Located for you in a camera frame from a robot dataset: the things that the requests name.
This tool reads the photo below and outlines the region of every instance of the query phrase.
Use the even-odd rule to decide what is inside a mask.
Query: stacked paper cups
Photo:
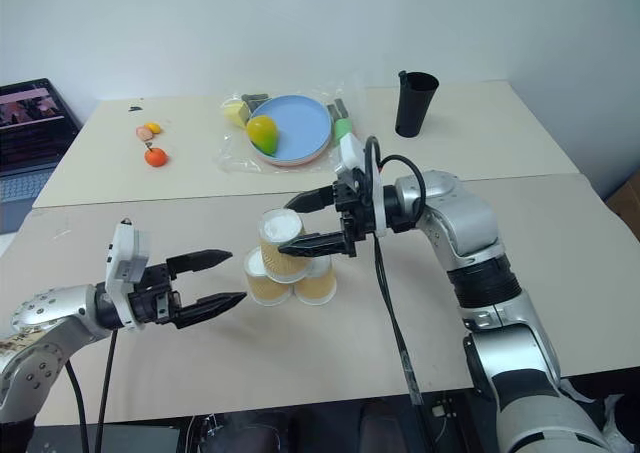
[[[300,301],[323,305],[336,292],[336,278],[328,256],[305,258],[284,255],[278,246],[304,234],[302,219],[293,210],[266,212],[258,226],[260,246],[244,262],[252,298],[264,306],[284,302],[295,291]]]

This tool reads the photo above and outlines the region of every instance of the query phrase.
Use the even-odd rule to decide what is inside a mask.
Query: laptop keyboard
[[[0,201],[18,201],[35,198],[51,176],[51,171],[4,178],[0,180]]]

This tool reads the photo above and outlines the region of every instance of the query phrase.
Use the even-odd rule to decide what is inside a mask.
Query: blue plate
[[[278,149],[268,156],[255,150],[265,161],[279,166],[296,166],[317,158],[331,140],[331,116],[322,103],[301,95],[273,98],[252,113],[267,115],[278,127]]]

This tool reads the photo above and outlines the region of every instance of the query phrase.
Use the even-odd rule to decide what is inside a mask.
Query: black cup
[[[413,138],[420,133],[424,115],[429,103],[440,83],[435,76],[428,73],[401,71],[400,101],[396,116],[396,133],[406,138]]]

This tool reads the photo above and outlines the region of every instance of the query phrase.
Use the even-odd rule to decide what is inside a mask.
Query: laptop screen
[[[48,80],[0,87],[0,173],[59,162],[77,133]]]

